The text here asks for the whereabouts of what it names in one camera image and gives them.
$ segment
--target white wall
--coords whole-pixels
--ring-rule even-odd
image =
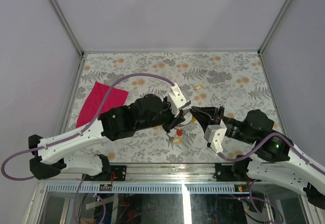
[[[84,50],[254,49],[285,0],[58,0]]]
[[[0,162],[55,134],[78,56],[47,0],[0,0]],[[27,177],[32,154],[8,163]],[[22,223],[36,181],[0,176],[0,222]]]
[[[325,0],[294,0],[264,60],[290,137],[325,165]]]

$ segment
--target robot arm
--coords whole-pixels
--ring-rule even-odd
[[[232,172],[237,179],[259,179],[280,185],[325,209],[325,167],[307,156],[285,135],[274,131],[274,121],[265,113],[252,110],[243,121],[238,121],[225,117],[223,107],[192,107],[190,111],[205,132],[207,146],[223,159],[234,162]],[[226,158],[221,144],[224,136],[255,144],[254,153],[269,163],[249,157],[239,156],[242,160]]]
[[[44,147],[33,152],[34,158],[29,161],[30,171],[37,179],[54,177],[60,173],[83,173],[101,180],[109,179],[111,171],[106,156],[72,154],[94,144],[109,143],[107,139],[115,141],[132,137],[136,131],[150,127],[161,125],[169,132],[185,120],[182,109],[190,104],[189,98],[177,84],[171,89],[172,92],[163,100],[154,94],[147,94],[129,106],[112,108],[101,114],[86,131],[83,130],[85,126],[82,126],[51,138],[30,136],[30,149]],[[67,138],[70,139],[47,147]]]

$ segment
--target small block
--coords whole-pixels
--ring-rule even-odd
[[[195,87],[196,90],[200,90],[201,88],[203,88],[203,85],[199,84],[198,86]]]
[[[177,139],[173,140],[174,144],[180,144],[181,142],[182,142],[182,139],[180,139],[180,138],[177,138]]]

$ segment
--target red object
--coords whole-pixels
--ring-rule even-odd
[[[98,82],[95,83],[88,98],[81,108],[76,127],[86,125],[93,119],[109,88],[110,86]],[[102,107],[101,113],[107,112],[109,109],[114,107],[123,106],[127,95],[127,91],[114,88],[108,95],[104,106]]]
[[[183,131],[182,130],[177,130],[176,131],[176,134],[177,134],[177,136],[182,136],[183,135]]]

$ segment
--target wire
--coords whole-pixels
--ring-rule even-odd
[[[250,216],[246,211],[245,211],[245,215],[247,215],[250,219],[252,219],[253,221],[255,221],[257,223],[265,224],[265,221],[256,220],[255,218],[253,218],[252,216]]]
[[[112,172],[111,173],[111,190],[113,190],[113,181],[114,181],[114,178],[115,178],[115,172]]]
[[[247,182],[246,182],[246,187],[249,186],[250,181],[251,181],[251,179],[249,178],[249,179],[247,180]]]
[[[193,208],[194,204],[197,202],[198,198],[199,198],[199,195],[197,195],[197,198],[195,199],[194,203],[191,204],[191,209]]]
[[[233,199],[233,200],[235,200],[235,199],[237,199],[237,200],[239,200],[239,201],[242,201],[243,199],[250,199],[251,200],[251,202],[252,202],[252,205],[253,205],[253,207],[254,207],[254,209],[262,216],[262,218],[263,219],[265,219],[266,221],[268,221],[268,222],[270,222],[270,223],[273,223],[273,224],[283,224],[283,222],[284,222],[284,217],[283,217],[283,215],[282,215],[282,213],[280,212],[280,210],[276,207],[276,206],[274,206],[272,203],[270,203],[270,202],[268,202],[268,201],[266,201],[266,200],[263,200],[263,199],[260,199],[260,198],[257,198],[257,197],[253,197],[252,196],[252,191],[253,191],[253,185],[254,185],[254,183],[256,182],[257,180],[254,180],[253,182],[252,182],[252,184],[250,185],[250,189],[249,189],[249,197],[235,197],[234,195],[231,195],[232,197],[222,197],[221,199]],[[259,200],[259,201],[262,201],[262,202],[264,202],[264,203],[266,203],[266,204],[268,204],[268,205],[270,205],[272,208],[272,213],[273,213],[273,218],[275,217],[275,211],[274,210],[276,210],[279,214],[280,214],[280,217],[281,217],[281,221],[280,222],[275,222],[275,221],[272,221],[272,220],[270,220],[270,219],[268,219],[266,216],[264,216],[260,211],[259,211],[259,209],[256,207],[256,205],[255,205],[255,203],[254,203],[254,200]]]
[[[149,211],[145,211],[145,212],[142,212],[142,213],[139,213],[139,214],[136,214],[136,215],[132,216],[125,223],[128,223],[133,218],[136,218],[136,217],[138,217],[140,215],[143,215],[143,214],[146,214],[146,213],[154,213],[154,212],[162,212],[162,211],[183,211],[183,210],[182,209],[149,210]],[[196,210],[196,211],[192,211],[192,212],[202,212],[202,211],[211,211],[211,213],[212,213],[213,212],[213,208],[211,207],[211,209]]]
[[[77,198],[78,198],[78,195],[79,195],[79,191],[80,191],[81,185],[82,185],[83,181],[85,180],[85,178],[86,178],[86,174],[84,174],[83,177],[81,178],[81,181],[80,181],[80,183],[79,183],[79,185],[78,185],[78,187],[77,187],[77,191],[76,191],[75,197],[74,197],[74,199],[73,199],[73,217],[74,217],[74,219],[75,219],[75,223],[79,223],[79,221],[78,221],[78,219],[77,219],[77,217],[76,217],[76,212],[77,212],[77,205],[76,205],[76,202],[77,202]],[[99,196],[96,195],[96,194],[95,194],[95,196],[96,196],[96,197],[101,201],[101,203],[103,204],[103,208],[104,208],[104,211],[103,211],[103,217],[102,217],[102,219],[101,219],[101,221],[100,221],[100,223],[99,223],[99,224],[102,224],[103,221],[104,221],[104,219],[105,219],[105,215],[106,215],[106,205],[105,205],[104,200],[103,200],[101,197],[99,197]]]
[[[310,162],[309,159],[307,159],[306,157],[304,157],[297,149],[295,149],[295,147],[293,145],[290,144],[290,142],[288,141],[288,139],[283,136],[280,133],[271,133],[269,135],[267,135],[256,147],[254,147],[250,152],[248,152],[246,155],[241,156],[239,158],[235,158],[235,159],[231,159],[231,158],[227,158],[227,156],[225,156],[224,154],[222,154],[221,152],[218,153],[218,155],[224,159],[225,161],[229,161],[229,162],[240,162],[248,157],[250,157],[252,154],[254,154],[256,151],[258,151],[270,138],[272,137],[278,137],[280,139],[282,139],[292,150],[293,152],[299,156],[304,162],[306,162],[307,164],[309,164],[312,168],[314,168],[316,171],[318,171],[319,173],[325,175],[325,171],[323,171],[321,168],[319,168],[318,166],[314,165],[313,163]]]
[[[124,208],[124,210],[123,210],[122,214],[120,215],[120,218],[119,219],[121,219],[121,217],[123,216],[123,214],[126,211],[126,209],[127,209],[127,206]]]
[[[97,117],[99,116],[103,106],[104,106],[104,103],[108,97],[108,95],[110,94],[110,92],[113,90],[113,88],[120,82],[122,82],[123,80],[125,79],[128,79],[128,78],[131,78],[131,77],[136,77],[136,76],[145,76],[145,77],[153,77],[153,78],[157,78],[157,79],[161,79],[163,81],[166,81],[168,82],[169,84],[171,84],[172,86],[175,86],[175,84],[169,80],[168,78],[165,78],[165,77],[162,77],[162,76],[159,76],[159,75],[155,75],[155,74],[150,74],[150,73],[133,73],[133,74],[129,74],[129,75],[126,75],[118,80],[116,80],[111,86],[110,88],[107,90],[106,94],[104,95],[104,98],[95,114],[95,116],[93,117],[93,119],[90,121],[90,123],[88,123],[82,130],[80,133],[76,133],[74,135],[71,135],[67,138],[64,138],[64,139],[61,139],[61,140],[58,140],[58,141],[55,141],[55,142],[52,142],[50,144],[47,144],[45,147],[51,147],[51,146],[54,146],[54,145],[57,145],[57,144],[60,144],[60,143],[63,143],[63,142],[66,142],[68,140],[71,140],[71,139],[74,139],[76,138],[77,136],[83,134],[85,131],[87,131],[91,125],[93,124],[93,122],[97,119]],[[17,178],[17,177],[12,177],[12,176],[9,176],[6,171],[5,171],[5,166],[6,164],[8,163],[8,161],[10,161],[12,158],[15,158],[19,155],[22,155],[22,154],[26,154],[26,153],[30,153],[30,152],[34,152],[34,151],[38,151],[38,150],[41,150],[41,149],[45,149],[44,146],[40,146],[40,147],[36,147],[36,148],[33,148],[33,149],[27,149],[27,150],[23,150],[21,152],[17,152],[11,156],[9,156],[7,159],[4,160],[4,162],[2,163],[1,165],[1,173],[3,174],[4,177],[8,178],[9,180],[13,180],[13,181],[26,181],[26,180],[31,180],[33,178],[35,178],[35,176],[30,176],[30,177],[23,177],[23,178]]]
[[[254,207],[254,209],[263,217],[263,219],[265,219],[266,221],[272,223],[272,224],[282,224],[284,222],[284,217],[282,215],[282,213],[280,212],[280,210],[278,208],[276,208],[272,203],[266,201],[266,200],[262,200],[260,198],[257,198],[257,197],[253,197],[252,194],[253,194],[253,186],[254,186],[254,183],[256,183],[256,179],[252,181],[252,184],[250,186],[250,189],[249,189],[249,198],[250,200],[252,201],[252,205]],[[259,201],[262,201],[266,204],[269,204],[271,207],[273,207],[273,209],[275,209],[279,214],[280,214],[280,217],[281,217],[281,221],[280,222],[276,222],[276,221],[273,221],[273,220],[270,220],[268,219],[265,215],[262,214],[262,212],[260,212],[260,210],[257,208],[256,204],[254,203],[254,200],[259,200]]]

